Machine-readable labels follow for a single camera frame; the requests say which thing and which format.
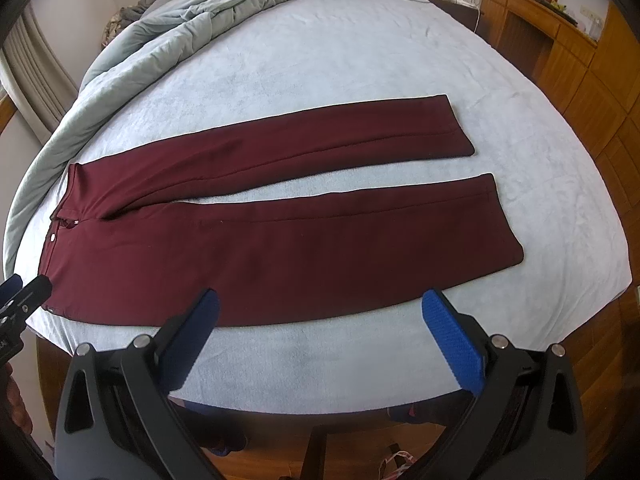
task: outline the red object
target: red object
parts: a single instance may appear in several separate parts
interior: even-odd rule
[[[266,202],[171,202],[341,168],[470,155],[446,97],[317,108],[69,167],[40,272],[54,314],[160,326],[205,287],[220,326],[353,314],[522,260],[491,175]]]

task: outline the bed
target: bed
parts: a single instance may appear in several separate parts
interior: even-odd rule
[[[446,295],[488,333],[544,349],[631,282],[620,219],[590,156],[543,93],[434,5],[289,0],[264,10],[127,102],[72,162],[297,110],[443,93],[476,147],[472,157],[337,171],[196,202],[273,200],[491,172],[525,260]],[[63,176],[50,188],[19,241],[15,272],[25,280],[36,275],[49,216],[65,186]],[[120,348],[156,330],[88,325],[41,310],[29,324],[69,353],[84,341]],[[253,412],[340,413],[457,388],[415,300],[327,320],[216,329],[174,395]]]

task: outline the electrical outlet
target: electrical outlet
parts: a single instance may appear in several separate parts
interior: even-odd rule
[[[596,22],[601,19],[600,16],[585,6],[580,6],[580,14],[589,18],[592,22]]]

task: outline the bed sheet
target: bed sheet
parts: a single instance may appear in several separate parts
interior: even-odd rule
[[[434,5],[291,0],[265,10],[129,102],[74,162],[306,108],[443,93],[476,148],[472,157],[336,171],[192,202],[272,200],[491,172],[524,262],[446,295],[489,334],[544,349],[630,283],[622,226],[593,161],[543,93]],[[49,216],[65,187],[63,177],[28,225],[15,266],[25,280],[36,275]],[[68,352],[83,341],[120,348],[156,330],[92,326],[41,310],[29,325]],[[238,410],[336,413],[457,388],[415,300],[335,319],[215,329],[175,395]]]

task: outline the beige curtain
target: beige curtain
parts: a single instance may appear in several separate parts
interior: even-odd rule
[[[78,97],[76,85],[44,39],[31,4],[2,46],[0,80],[42,144]]]

